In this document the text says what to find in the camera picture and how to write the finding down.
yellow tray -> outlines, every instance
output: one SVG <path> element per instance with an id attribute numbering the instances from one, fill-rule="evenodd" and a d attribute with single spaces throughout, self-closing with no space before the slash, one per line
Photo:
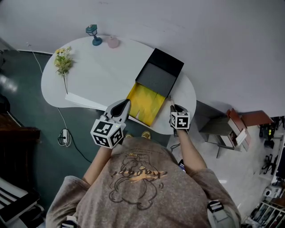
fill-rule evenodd
<path id="1" fill-rule="evenodd" d="M 136 82 L 127 99 L 131 101 L 130 116 L 151 126 L 165 97 Z"/>

shoe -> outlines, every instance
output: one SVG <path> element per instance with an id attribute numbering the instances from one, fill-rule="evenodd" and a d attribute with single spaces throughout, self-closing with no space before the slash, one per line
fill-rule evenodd
<path id="1" fill-rule="evenodd" d="M 132 138 L 133 136 L 131 134 L 126 134 L 125 138 Z"/>
<path id="2" fill-rule="evenodd" d="M 144 132 L 142 133 L 142 137 L 147 138 L 147 139 L 150 139 L 150 138 L 151 138 L 151 133 L 146 130 L 146 131 L 144 131 Z"/>

black and white cube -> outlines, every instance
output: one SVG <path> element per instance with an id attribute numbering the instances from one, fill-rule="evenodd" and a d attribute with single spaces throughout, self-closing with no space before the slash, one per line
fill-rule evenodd
<path id="1" fill-rule="evenodd" d="M 171 125 L 175 129 L 189 129 L 190 113 L 189 112 L 171 112 Z"/>
<path id="2" fill-rule="evenodd" d="M 123 138 L 121 124 L 96 120 L 92 130 L 95 144 L 112 149 Z"/>

flower stem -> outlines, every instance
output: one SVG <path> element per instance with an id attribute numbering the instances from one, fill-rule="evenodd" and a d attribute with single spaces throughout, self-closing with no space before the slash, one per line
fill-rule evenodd
<path id="1" fill-rule="evenodd" d="M 63 81 L 64 81 L 64 86 L 65 86 L 66 94 L 68 94 L 67 88 L 66 88 L 66 83 L 65 83 L 65 75 L 63 75 Z"/>

t-shirt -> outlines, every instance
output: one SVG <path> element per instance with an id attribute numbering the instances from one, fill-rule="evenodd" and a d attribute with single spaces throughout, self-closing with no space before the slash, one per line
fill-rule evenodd
<path id="1" fill-rule="evenodd" d="M 231 197 L 213 171 L 183 172 L 163 146 L 146 138 L 127 138 L 92 186 L 65 178 L 46 218 L 47 228 L 75 216 L 81 228 L 210 227 L 209 200 L 231 207 Z"/>

